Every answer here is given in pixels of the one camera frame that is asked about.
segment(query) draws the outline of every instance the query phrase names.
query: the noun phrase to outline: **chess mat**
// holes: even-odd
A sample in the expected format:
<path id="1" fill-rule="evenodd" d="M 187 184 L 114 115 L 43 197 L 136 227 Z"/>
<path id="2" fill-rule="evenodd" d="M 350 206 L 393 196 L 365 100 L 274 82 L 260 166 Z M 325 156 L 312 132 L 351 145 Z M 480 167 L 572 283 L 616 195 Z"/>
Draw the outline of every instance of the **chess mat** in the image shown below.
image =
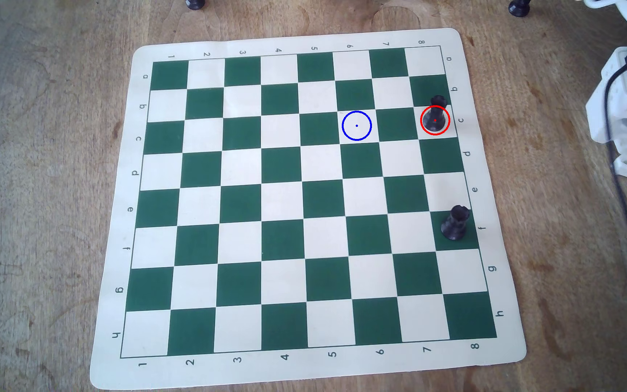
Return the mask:
<path id="1" fill-rule="evenodd" d="M 93 353 L 100 388 L 523 358 L 456 31 L 141 48 Z"/>

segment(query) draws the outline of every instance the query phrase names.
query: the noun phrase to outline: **chess piece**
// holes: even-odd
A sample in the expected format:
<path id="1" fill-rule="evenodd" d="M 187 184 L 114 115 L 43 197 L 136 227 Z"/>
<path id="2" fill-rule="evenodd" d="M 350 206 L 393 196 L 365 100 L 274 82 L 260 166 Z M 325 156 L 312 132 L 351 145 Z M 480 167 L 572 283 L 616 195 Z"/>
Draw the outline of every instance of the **chess piece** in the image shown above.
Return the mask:
<path id="1" fill-rule="evenodd" d="M 447 99 L 441 95 L 435 95 L 430 100 L 430 104 L 432 106 L 447 107 Z M 430 111 L 422 118 L 422 125 L 432 133 L 443 131 L 447 125 L 447 117 L 444 115 L 444 110 L 439 107 L 431 107 Z"/>
<path id="2" fill-rule="evenodd" d="M 529 14 L 529 2 L 531 0 L 512 0 L 509 4 L 509 13 L 516 17 L 525 17 Z"/>
<path id="3" fill-rule="evenodd" d="M 454 206 L 442 223 L 442 234 L 453 241 L 458 241 L 466 234 L 466 221 L 471 211 L 464 206 Z"/>
<path id="4" fill-rule="evenodd" d="M 199 10 L 205 6 L 205 0 L 185 0 L 185 4 L 191 10 Z"/>

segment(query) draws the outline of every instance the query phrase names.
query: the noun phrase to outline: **black cable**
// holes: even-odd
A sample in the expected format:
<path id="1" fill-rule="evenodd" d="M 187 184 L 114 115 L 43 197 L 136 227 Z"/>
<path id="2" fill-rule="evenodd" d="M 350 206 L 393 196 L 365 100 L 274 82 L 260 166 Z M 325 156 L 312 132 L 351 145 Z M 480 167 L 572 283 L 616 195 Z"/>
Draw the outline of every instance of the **black cable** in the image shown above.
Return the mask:
<path id="1" fill-rule="evenodd" d="M 606 124 L 606 139 L 609 140 L 607 143 L 608 152 L 609 152 L 609 168 L 611 169 L 611 175 L 614 181 L 614 187 L 616 188 L 616 193 L 618 195 L 619 201 L 621 202 L 621 209 L 623 210 L 623 217 L 626 219 L 627 224 L 627 201 L 626 196 L 623 194 L 623 189 L 621 189 L 621 183 L 619 182 L 618 175 L 616 174 L 616 167 L 614 166 L 614 143 L 611 140 L 611 121 L 609 120 L 609 93 L 611 92 L 611 86 L 614 84 L 614 81 L 624 72 L 627 71 L 627 63 L 618 71 L 614 72 L 614 74 L 609 78 L 609 81 L 606 83 L 606 89 L 604 89 L 604 120 Z"/>

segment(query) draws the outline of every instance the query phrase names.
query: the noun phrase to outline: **wooden table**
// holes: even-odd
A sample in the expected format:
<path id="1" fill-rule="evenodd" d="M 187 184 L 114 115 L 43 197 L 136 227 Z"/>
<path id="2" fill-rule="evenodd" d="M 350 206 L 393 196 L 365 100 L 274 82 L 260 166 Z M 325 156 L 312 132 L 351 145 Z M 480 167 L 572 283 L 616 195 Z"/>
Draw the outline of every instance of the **wooden table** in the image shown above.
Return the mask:
<path id="1" fill-rule="evenodd" d="M 538 0 L 0 0 L 0 391 L 85 391 L 135 49 L 453 27 L 528 354 L 515 364 L 200 391 L 627 390 L 627 231 L 585 103 L 614 8 Z M 627 179 L 623 179 L 627 192 Z"/>

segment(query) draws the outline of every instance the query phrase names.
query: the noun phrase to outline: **green square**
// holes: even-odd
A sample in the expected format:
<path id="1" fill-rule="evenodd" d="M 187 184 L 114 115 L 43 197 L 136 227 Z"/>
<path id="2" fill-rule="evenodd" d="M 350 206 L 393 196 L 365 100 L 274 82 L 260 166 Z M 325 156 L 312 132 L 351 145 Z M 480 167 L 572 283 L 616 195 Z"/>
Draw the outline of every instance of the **green square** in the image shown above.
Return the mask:
<path id="1" fill-rule="evenodd" d="M 260 262 L 217 265 L 217 306 L 257 305 L 260 302 Z"/>
<path id="2" fill-rule="evenodd" d="M 304 221 L 262 222 L 263 260 L 304 258 Z"/>
<path id="3" fill-rule="evenodd" d="M 130 269 L 126 312 L 171 308 L 173 267 Z"/>
<path id="4" fill-rule="evenodd" d="M 355 343 L 401 343 L 401 321 L 396 298 L 353 299 Z"/>
<path id="5" fill-rule="evenodd" d="M 220 222 L 254 222 L 261 219 L 261 184 L 222 186 Z"/>
<path id="6" fill-rule="evenodd" d="M 222 150 L 261 147 L 261 118 L 236 117 L 224 119 Z"/>
<path id="7" fill-rule="evenodd" d="M 262 182 L 302 180 L 302 155 L 299 147 L 263 148 Z"/>
<path id="8" fill-rule="evenodd" d="M 172 310 L 167 355 L 213 353 L 214 314 L 213 307 Z"/>
<path id="9" fill-rule="evenodd" d="M 304 218 L 344 216 L 343 180 L 302 183 Z"/>
<path id="10" fill-rule="evenodd" d="M 463 171 L 458 138 L 420 140 L 420 154 L 422 168 L 426 174 Z"/>
<path id="11" fill-rule="evenodd" d="M 348 216 L 346 219 L 350 256 L 391 253 L 388 216 Z"/>
<path id="12" fill-rule="evenodd" d="M 442 293 L 434 252 L 394 254 L 394 271 L 399 296 Z"/>
<path id="13" fill-rule="evenodd" d="M 147 123 L 144 154 L 171 154 L 183 151 L 183 121 Z"/>
<path id="14" fill-rule="evenodd" d="M 338 114 L 335 112 L 299 115 L 302 146 L 338 144 L 338 127 Z"/>
<path id="15" fill-rule="evenodd" d="M 140 191 L 135 227 L 176 226 L 179 218 L 179 191 Z"/>
<path id="16" fill-rule="evenodd" d="M 216 119 L 224 114 L 224 88 L 194 89 L 187 91 L 185 118 Z"/>
<path id="17" fill-rule="evenodd" d="M 299 82 L 335 80 L 332 52 L 297 54 L 297 69 Z"/>
<path id="18" fill-rule="evenodd" d="M 187 61 L 158 61 L 151 67 L 152 90 L 187 88 Z"/>
<path id="19" fill-rule="evenodd" d="M 175 265 L 216 264 L 219 225 L 179 226 Z"/>
<path id="20" fill-rule="evenodd" d="M 379 143 L 353 143 L 340 145 L 343 178 L 381 177 Z"/>
<path id="21" fill-rule="evenodd" d="M 412 107 L 377 110 L 376 127 L 379 129 L 380 142 L 417 139 L 415 112 Z"/>
<path id="22" fill-rule="evenodd" d="M 445 294 L 449 338 L 496 338 L 495 319 L 492 316 L 490 295 L 477 293 Z"/>
<path id="23" fill-rule="evenodd" d="M 216 186 L 222 181 L 222 152 L 183 154 L 180 187 Z"/>
<path id="24" fill-rule="evenodd" d="M 405 49 L 373 49 L 369 51 L 371 77 L 407 76 Z"/>
<path id="25" fill-rule="evenodd" d="M 259 85 L 260 57 L 231 57 L 224 59 L 224 86 Z"/>
<path id="26" fill-rule="evenodd" d="M 389 213 L 430 211 L 423 176 L 385 177 L 384 189 Z"/>
<path id="27" fill-rule="evenodd" d="M 262 350 L 291 350 L 309 347 L 306 303 L 263 305 L 261 320 Z"/>
<path id="28" fill-rule="evenodd" d="M 451 105 L 446 75 L 411 76 L 410 91 L 413 93 L 413 106 L 429 106 L 435 95 L 444 96 L 447 105 Z"/>
<path id="29" fill-rule="evenodd" d="M 336 80 L 335 94 L 340 111 L 374 108 L 374 91 L 371 86 L 371 79 Z"/>
<path id="30" fill-rule="evenodd" d="M 432 219 L 432 233 L 435 236 L 436 250 L 478 249 L 478 234 L 473 213 L 466 221 L 466 234 L 462 239 L 454 241 L 442 234 L 442 223 L 447 219 L 449 211 L 430 212 Z"/>
<path id="31" fill-rule="evenodd" d="M 290 85 L 261 86 L 261 114 L 294 114 L 299 112 L 299 87 Z"/>
<path id="32" fill-rule="evenodd" d="M 347 257 L 310 259 L 307 263 L 307 301 L 352 298 Z"/>

